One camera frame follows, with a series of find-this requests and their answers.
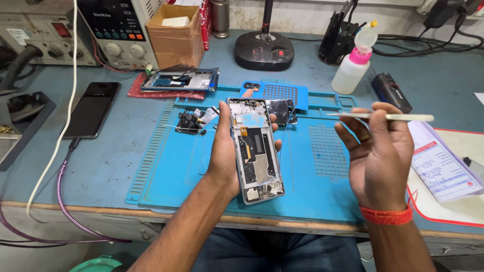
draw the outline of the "wall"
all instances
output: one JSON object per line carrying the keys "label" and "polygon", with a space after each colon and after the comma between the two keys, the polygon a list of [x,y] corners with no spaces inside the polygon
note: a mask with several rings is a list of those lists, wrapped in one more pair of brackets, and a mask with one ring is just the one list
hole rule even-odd
{"label": "wall", "polygon": [[[271,31],[324,34],[334,11],[339,12],[342,3],[307,1],[307,0],[275,0],[272,10]],[[418,36],[425,27],[425,16],[418,14],[416,7],[363,4],[360,1],[352,22],[363,23],[376,19],[375,28],[380,34],[399,34]],[[264,0],[232,0],[230,1],[230,28],[258,30],[262,25]],[[429,30],[423,37],[448,40],[454,31],[455,19],[450,19],[446,25],[436,30]],[[466,33],[484,36],[484,20],[466,20],[461,30]],[[476,40],[456,35],[456,43],[476,44]]]}

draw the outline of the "pen holder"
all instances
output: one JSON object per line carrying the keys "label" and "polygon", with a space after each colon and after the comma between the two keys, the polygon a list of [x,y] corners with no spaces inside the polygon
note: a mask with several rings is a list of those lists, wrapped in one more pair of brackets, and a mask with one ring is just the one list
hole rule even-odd
{"label": "pen holder", "polygon": [[329,25],[318,50],[318,58],[325,64],[339,66],[343,58],[355,47],[355,35],[358,24],[343,22],[340,28]]}

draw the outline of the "metal thermos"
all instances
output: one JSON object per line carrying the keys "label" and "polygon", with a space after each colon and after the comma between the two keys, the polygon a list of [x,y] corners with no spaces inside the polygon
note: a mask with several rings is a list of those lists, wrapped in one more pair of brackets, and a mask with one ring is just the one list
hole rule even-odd
{"label": "metal thermos", "polygon": [[210,0],[210,12],[212,13],[213,36],[225,39],[230,35],[228,15],[228,0]]}

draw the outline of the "lamp base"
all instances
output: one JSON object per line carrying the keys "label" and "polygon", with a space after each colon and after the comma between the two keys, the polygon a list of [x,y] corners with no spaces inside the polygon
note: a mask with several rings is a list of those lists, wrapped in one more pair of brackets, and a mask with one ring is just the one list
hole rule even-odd
{"label": "lamp base", "polygon": [[293,59],[291,40],[279,33],[249,32],[235,42],[235,62],[249,70],[283,71]]}

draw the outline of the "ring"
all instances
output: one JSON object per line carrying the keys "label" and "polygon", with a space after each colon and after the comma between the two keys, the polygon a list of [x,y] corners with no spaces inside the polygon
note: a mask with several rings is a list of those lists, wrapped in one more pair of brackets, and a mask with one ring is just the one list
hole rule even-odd
{"label": "ring", "polygon": [[363,137],[360,138],[360,142],[366,141],[369,138],[371,138],[371,134],[366,134],[365,136],[363,136]]}

